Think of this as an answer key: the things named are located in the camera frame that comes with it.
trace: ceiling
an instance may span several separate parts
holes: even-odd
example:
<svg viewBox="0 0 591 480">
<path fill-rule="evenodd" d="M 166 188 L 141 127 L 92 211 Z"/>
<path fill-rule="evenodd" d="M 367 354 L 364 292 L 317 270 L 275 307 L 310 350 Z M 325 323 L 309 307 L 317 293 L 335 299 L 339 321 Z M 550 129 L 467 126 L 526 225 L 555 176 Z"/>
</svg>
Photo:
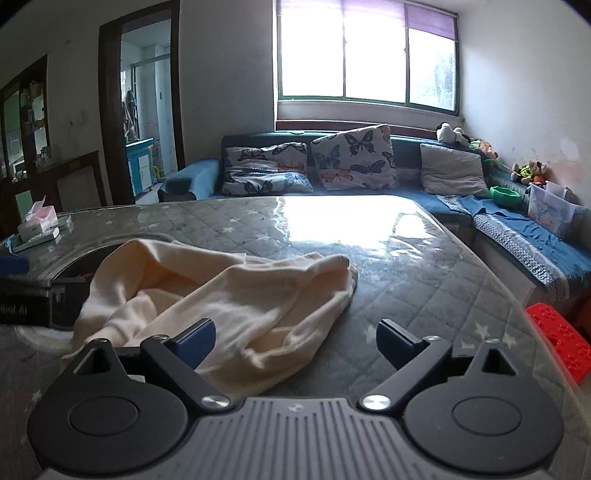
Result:
<svg viewBox="0 0 591 480">
<path fill-rule="evenodd" d="M 121 35 L 121 41 L 131 43 L 139 48 L 149 47 L 150 45 L 169 47 L 170 25 L 170 19 L 153 23 L 146 27 L 124 33 Z"/>
</svg>

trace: silver screw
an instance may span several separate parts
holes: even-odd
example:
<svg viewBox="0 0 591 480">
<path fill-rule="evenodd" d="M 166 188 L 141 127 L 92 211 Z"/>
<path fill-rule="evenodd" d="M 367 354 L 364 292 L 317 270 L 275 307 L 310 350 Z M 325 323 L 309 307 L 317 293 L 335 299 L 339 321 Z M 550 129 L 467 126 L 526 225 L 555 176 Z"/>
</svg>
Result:
<svg viewBox="0 0 591 480">
<path fill-rule="evenodd" d="M 363 397 L 360 403 L 363 408 L 367 408 L 368 410 L 381 411 L 388 409 L 392 405 L 392 400 L 385 395 L 375 394 Z"/>
<path fill-rule="evenodd" d="M 223 410 L 230 405 L 230 399 L 224 395 L 206 395 L 201 399 L 201 405 L 207 410 Z"/>
</svg>

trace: cushion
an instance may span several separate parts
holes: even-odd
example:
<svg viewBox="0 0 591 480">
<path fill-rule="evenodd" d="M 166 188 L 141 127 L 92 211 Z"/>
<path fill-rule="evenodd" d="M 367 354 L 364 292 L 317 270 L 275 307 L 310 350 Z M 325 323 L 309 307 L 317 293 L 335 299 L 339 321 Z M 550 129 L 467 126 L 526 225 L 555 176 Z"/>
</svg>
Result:
<svg viewBox="0 0 591 480">
<path fill-rule="evenodd" d="M 202 158 L 173 175 L 167 176 L 158 189 L 161 202 L 203 200 L 213 195 L 220 171 L 217 158 Z"/>
<path fill-rule="evenodd" d="M 421 161 L 421 181 L 425 192 L 489 196 L 479 155 L 421 144 Z"/>
<path fill-rule="evenodd" d="M 306 144 L 296 142 L 227 148 L 222 194 L 243 197 L 312 192 L 306 176 L 307 155 Z"/>
<path fill-rule="evenodd" d="M 388 125 L 327 135 L 312 140 L 310 148 L 326 190 L 398 186 Z"/>
<path fill-rule="evenodd" d="M 305 143 L 289 142 L 271 147 L 229 147 L 224 152 L 224 165 L 243 167 L 253 163 L 265 166 L 281 167 L 286 171 L 306 171 L 308 146 Z"/>
</svg>

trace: purple window blind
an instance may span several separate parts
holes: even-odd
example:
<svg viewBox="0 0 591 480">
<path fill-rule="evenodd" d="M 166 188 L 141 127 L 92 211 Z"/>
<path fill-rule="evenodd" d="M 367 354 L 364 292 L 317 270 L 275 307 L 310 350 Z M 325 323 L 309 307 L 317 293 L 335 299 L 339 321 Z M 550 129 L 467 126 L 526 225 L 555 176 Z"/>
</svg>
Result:
<svg viewBox="0 0 591 480">
<path fill-rule="evenodd" d="M 366 14 L 391 17 L 396 23 L 404 25 L 404 4 L 392 0 L 280 0 L 281 13 L 290 11 L 341 11 L 362 12 Z M 451 15 L 407 4 L 408 28 L 439 35 L 440 37 L 456 39 L 456 25 Z"/>
<path fill-rule="evenodd" d="M 451 15 L 410 4 L 407 4 L 407 12 L 409 28 L 456 39 L 456 26 Z"/>
<path fill-rule="evenodd" d="M 334 10 L 340 12 L 342 10 L 341 1 L 342 0 L 280 0 L 281 13 L 287 14 L 298 10 L 301 11 L 302 9 L 311 12 L 314 10 Z"/>
<path fill-rule="evenodd" d="M 404 25 L 404 4 L 391 0 L 344 0 L 345 14 L 360 12 L 364 14 L 390 17 L 396 23 Z"/>
</svg>

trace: gray ridged panel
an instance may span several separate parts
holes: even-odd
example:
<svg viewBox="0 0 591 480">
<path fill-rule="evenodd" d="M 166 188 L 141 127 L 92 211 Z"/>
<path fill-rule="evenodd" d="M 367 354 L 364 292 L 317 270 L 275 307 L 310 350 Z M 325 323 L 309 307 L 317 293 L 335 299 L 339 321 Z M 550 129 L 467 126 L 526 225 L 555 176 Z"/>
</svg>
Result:
<svg viewBox="0 0 591 480">
<path fill-rule="evenodd" d="M 42 480 L 67 480 L 47 472 Z M 459 480 L 426 461 L 389 417 L 363 414 L 344 398 L 249 398 L 202 418 L 187 443 L 128 480 Z M 524 480 L 551 480 L 543 472 Z"/>
</svg>

